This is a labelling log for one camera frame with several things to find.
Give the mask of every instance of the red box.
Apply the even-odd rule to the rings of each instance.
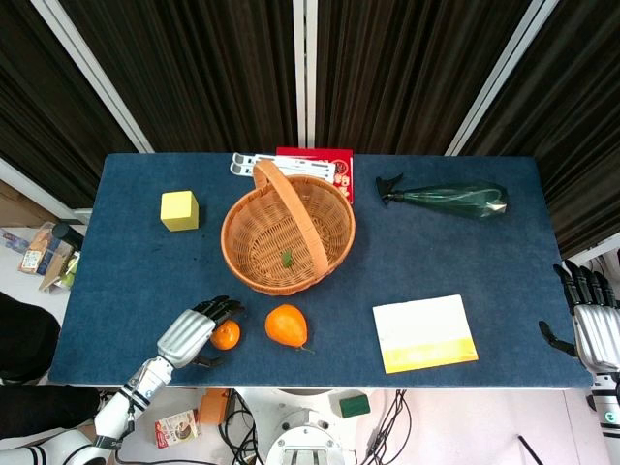
[[[336,165],[336,175],[333,185],[353,205],[353,150],[349,148],[277,147],[275,154],[284,157],[334,163]]]

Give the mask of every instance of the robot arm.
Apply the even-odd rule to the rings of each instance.
[[[554,269],[564,286],[573,319],[575,344],[558,340],[549,325],[539,328],[552,347],[578,357],[592,374],[594,404],[611,463],[620,463],[620,309],[602,274],[567,261],[569,272]]]
[[[220,323],[242,310],[238,301],[225,295],[185,310],[157,342],[158,355],[147,360],[97,414],[92,443],[79,431],[67,431],[40,446],[0,452],[0,464],[105,465],[134,431],[135,421],[153,397],[171,381],[174,368],[221,362],[200,356],[200,351]]]

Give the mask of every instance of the table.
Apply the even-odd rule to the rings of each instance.
[[[577,388],[590,376],[551,349],[538,320],[559,336],[573,330],[537,167],[521,157],[356,155],[356,240],[318,285],[289,297],[255,293],[227,269],[220,229],[229,208],[252,189],[229,172],[231,154],[108,156],[84,242],[50,379],[117,386],[157,354],[157,339],[186,308],[226,294],[247,311],[242,340],[212,370],[174,373],[179,386],[306,388]],[[486,179],[510,194],[508,212],[484,221],[392,203],[375,176],[405,172],[403,187]],[[191,189],[201,226],[169,232],[159,220],[161,194]],[[480,360],[386,375],[372,307],[462,295]],[[308,320],[308,348],[277,345],[264,317],[289,302]],[[217,353],[209,344],[202,352]]]

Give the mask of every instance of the yellow cube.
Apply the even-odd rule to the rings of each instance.
[[[192,191],[162,194],[161,218],[162,223],[170,231],[196,230],[198,228],[198,202]]]

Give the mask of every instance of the yellow book cover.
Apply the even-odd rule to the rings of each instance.
[[[373,307],[386,373],[478,360],[460,295]]]

